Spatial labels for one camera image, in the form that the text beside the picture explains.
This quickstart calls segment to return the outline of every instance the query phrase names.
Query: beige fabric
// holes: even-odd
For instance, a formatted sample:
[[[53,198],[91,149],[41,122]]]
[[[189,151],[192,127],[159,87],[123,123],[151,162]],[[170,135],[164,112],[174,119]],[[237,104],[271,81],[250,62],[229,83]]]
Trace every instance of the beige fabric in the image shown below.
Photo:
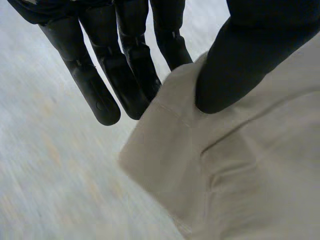
[[[320,35],[212,115],[194,105],[205,58],[168,76],[120,166],[185,239],[320,239]]]

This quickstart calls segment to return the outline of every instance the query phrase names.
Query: gray floor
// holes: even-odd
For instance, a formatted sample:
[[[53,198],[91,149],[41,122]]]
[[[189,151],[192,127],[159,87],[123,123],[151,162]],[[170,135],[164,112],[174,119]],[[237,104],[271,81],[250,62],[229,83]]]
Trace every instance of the gray floor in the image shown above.
[[[194,60],[228,16],[225,0],[187,0],[181,32]],[[163,81],[151,13],[146,40]],[[49,41],[6,0],[0,47],[0,240],[180,240],[117,166],[136,122],[99,124]]]

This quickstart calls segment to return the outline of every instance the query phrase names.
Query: robotic hand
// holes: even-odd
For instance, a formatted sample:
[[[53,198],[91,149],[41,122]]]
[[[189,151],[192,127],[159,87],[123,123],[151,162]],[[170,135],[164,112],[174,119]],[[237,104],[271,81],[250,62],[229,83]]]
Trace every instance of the robotic hand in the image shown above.
[[[39,24],[96,119],[110,126],[119,121],[121,111],[88,54],[81,22],[125,112],[140,119],[161,87],[145,40],[149,0],[8,1],[28,22]],[[180,35],[185,0],[150,1],[157,45],[170,69],[192,63]]]

